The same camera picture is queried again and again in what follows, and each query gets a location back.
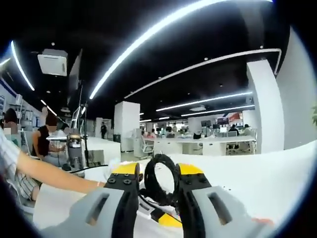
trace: skin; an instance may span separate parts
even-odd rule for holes
[[[17,169],[22,173],[41,181],[47,185],[71,190],[81,193],[89,193],[97,188],[98,182],[80,178],[76,175],[64,172],[63,170],[40,160],[32,159],[22,151],[19,154]],[[105,183],[100,182],[99,186],[104,187]],[[36,200],[39,188],[33,190],[32,199]]]

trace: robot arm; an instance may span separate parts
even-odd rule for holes
[[[176,166],[178,209],[185,238],[261,238],[271,234],[271,226],[252,221],[243,204],[222,188],[212,187],[200,169]],[[42,230],[44,237],[132,238],[139,209],[139,171],[138,163],[119,166],[104,188],[72,206],[66,221]]]

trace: black top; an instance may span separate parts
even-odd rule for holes
[[[48,138],[49,136],[49,130],[46,127],[46,125],[41,126],[38,131],[41,133],[41,136],[39,137],[39,142],[38,142],[38,150],[39,150],[39,154],[46,156],[49,154],[49,146],[50,146],[50,142],[48,140],[46,140],[46,138]],[[35,149],[34,146],[32,146],[32,156],[37,156],[35,153]]]
[[[101,126],[101,133],[106,134],[106,132],[107,132],[107,127],[105,125],[102,125]]]
[[[239,131],[238,131],[238,129],[237,128],[230,128],[230,130],[229,131],[236,131],[237,132],[237,135],[239,135]]]

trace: cable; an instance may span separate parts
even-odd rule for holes
[[[74,174],[74,173],[82,172],[84,170],[94,169],[94,168],[98,168],[98,167],[107,167],[107,166],[108,165],[98,165],[98,166],[93,166],[93,167],[87,167],[87,168],[84,168],[84,169],[81,169],[81,170],[72,171],[70,173]]]
[[[169,168],[174,179],[174,192],[166,194],[165,191],[159,185],[159,182],[155,175],[155,165],[162,163]],[[174,162],[164,154],[156,154],[147,164],[144,172],[144,185],[145,189],[140,190],[140,194],[145,197],[150,197],[157,202],[160,206],[175,206],[177,202],[178,194],[178,171]]]
[[[148,204],[150,207],[155,208],[155,209],[160,209],[162,212],[164,212],[165,214],[169,215],[170,217],[174,218],[176,221],[182,223],[180,220],[178,220],[177,218],[175,218],[174,216],[170,215],[169,213],[165,212],[163,209],[161,209],[160,207],[156,207],[153,204],[150,203],[150,201],[146,200],[141,194],[139,194],[139,198],[142,199],[142,201],[144,201],[146,204]]]

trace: office desk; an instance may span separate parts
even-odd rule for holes
[[[227,143],[255,141],[252,136],[208,137],[194,140],[192,138],[145,138],[145,141],[154,142],[154,153],[183,154],[183,151],[192,151],[192,144],[203,144],[203,155],[225,156]]]
[[[60,139],[63,140],[65,137],[56,137],[56,136],[49,136],[48,140],[50,138],[54,139]],[[82,156],[85,157],[85,141],[82,140]],[[120,143],[113,142],[110,140],[104,140],[98,137],[88,137],[87,139],[87,148],[88,151],[98,151],[102,150],[104,155],[104,164],[109,164],[109,161],[111,159],[119,158],[121,159],[121,149],[120,149]]]
[[[315,170],[316,141],[301,147],[260,155],[214,157],[170,155],[175,163],[190,163],[201,168],[213,186],[222,186],[245,205],[257,218],[268,218],[280,225],[301,199]],[[146,164],[149,160],[140,161]],[[86,171],[86,178],[104,181],[101,168]],[[161,167],[158,181],[173,190],[170,171]],[[43,184],[35,204],[33,222],[39,229],[64,221],[71,205],[83,194]],[[138,237],[180,237],[182,231],[160,227],[152,220],[137,216]]]

